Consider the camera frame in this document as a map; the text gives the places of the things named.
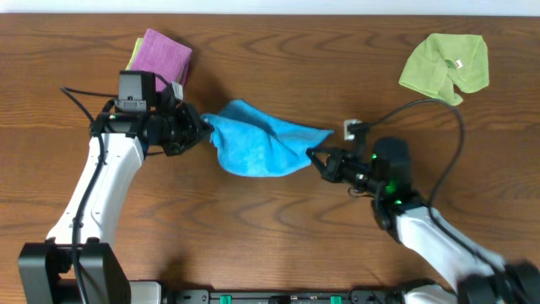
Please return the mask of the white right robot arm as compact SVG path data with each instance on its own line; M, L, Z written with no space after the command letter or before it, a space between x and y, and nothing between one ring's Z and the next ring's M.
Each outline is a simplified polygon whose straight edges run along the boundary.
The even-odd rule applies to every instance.
M399 138L378 139L369 162L357 141L353 151L308 149L307 155L333 183L347 183L372 197L377 225L403 246L415 251L456 292L459 303L537 303L539 270L529 262L507 263L445 221L421 193L413 189L407 143Z

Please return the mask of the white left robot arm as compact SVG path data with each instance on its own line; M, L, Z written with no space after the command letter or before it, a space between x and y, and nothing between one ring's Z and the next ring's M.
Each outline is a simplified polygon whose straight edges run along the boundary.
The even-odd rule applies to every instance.
M103 111L90 125L86 164L43 242L24 244L19 275L28 303L161 303L163 287L129 280L113 253L122 205L148 148L180 155L213 127L187 103L169 110Z

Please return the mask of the blue microfiber cloth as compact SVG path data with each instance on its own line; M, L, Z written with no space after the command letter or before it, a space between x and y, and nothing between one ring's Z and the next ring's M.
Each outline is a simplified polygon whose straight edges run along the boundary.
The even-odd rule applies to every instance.
M333 134L272 117L243 100L202 119L213 127L210 142L220 166L246 177L281 177L311 164L306 151Z

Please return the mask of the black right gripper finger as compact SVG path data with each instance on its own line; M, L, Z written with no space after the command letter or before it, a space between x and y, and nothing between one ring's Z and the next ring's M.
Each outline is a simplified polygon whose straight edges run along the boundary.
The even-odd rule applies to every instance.
M336 161L334 157L327 155L327 160L323 163L316 155L311 154L311 149L306 151L311 163L321 173L321 178L327 182L335 182L336 180Z
M326 154L331 157L342 157L343 149L329 148L329 147L317 147L311 150L312 155Z

